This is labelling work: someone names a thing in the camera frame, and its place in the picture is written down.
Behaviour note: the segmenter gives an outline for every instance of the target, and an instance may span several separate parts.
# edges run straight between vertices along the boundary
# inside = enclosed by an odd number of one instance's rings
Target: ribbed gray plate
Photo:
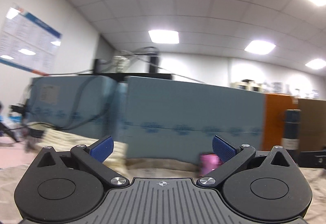
[[[224,205],[217,192],[190,179],[139,179],[112,189],[88,216],[71,224],[253,224]],[[302,219],[289,224],[304,224]]]

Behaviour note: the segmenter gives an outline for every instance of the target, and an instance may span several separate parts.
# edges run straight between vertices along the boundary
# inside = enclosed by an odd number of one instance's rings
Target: triangular cutout
[[[51,166],[55,165],[55,161],[51,155],[51,153],[47,152],[43,155],[42,159],[40,160],[37,167],[45,167],[45,166]]]
[[[283,156],[282,152],[278,151],[275,156],[274,159],[271,162],[272,165],[279,165],[279,166],[285,166],[285,167],[289,167],[290,165],[288,164],[287,160],[285,159],[285,157]]]

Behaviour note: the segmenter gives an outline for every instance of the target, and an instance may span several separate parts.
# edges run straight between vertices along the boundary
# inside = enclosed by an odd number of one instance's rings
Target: blue box
[[[34,78],[33,84],[29,122],[51,123],[68,128],[66,132],[94,139],[109,135],[117,123],[117,82],[109,77],[51,76]],[[99,114],[103,115],[73,128]]]
[[[259,149],[265,95],[172,80],[129,77],[118,140],[127,158],[168,158],[198,164],[214,135]]]

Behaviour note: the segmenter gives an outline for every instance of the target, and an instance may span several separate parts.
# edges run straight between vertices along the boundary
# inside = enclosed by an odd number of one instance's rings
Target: cylindrical bottle
[[[297,160],[299,148],[300,116],[301,110],[299,109],[288,109],[285,111],[282,146],[288,151],[294,161]]]

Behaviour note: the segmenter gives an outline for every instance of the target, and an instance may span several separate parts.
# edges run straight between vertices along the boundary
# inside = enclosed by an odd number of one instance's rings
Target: cable
[[[192,80],[192,81],[195,81],[195,82],[201,83],[201,84],[206,84],[205,82],[202,82],[202,81],[200,81],[200,80],[193,79],[193,78],[190,78],[190,77],[187,77],[187,76],[183,76],[183,75],[180,75],[180,74],[173,73],[173,72],[171,72],[170,70],[167,70],[167,69],[162,68],[162,67],[160,67],[160,66],[158,66],[158,65],[156,65],[156,64],[153,64],[153,63],[151,63],[151,62],[149,62],[149,61],[146,61],[146,60],[144,60],[144,59],[142,59],[142,58],[139,58],[137,54],[134,54],[134,53],[131,52],[131,51],[123,50],[123,52],[129,53],[130,55],[134,56],[134,57],[137,58],[138,60],[141,60],[141,61],[143,61],[143,62],[146,62],[146,63],[148,63],[149,65],[155,66],[155,67],[157,67],[157,68],[159,68],[159,69],[161,69],[161,70],[168,71],[168,72],[170,72],[170,73],[173,74],[173,75],[176,75],[176,76],[179,76],[179,77],[183,77],[183,78],[186,78],[186,79],[189,79],[189,80]]]

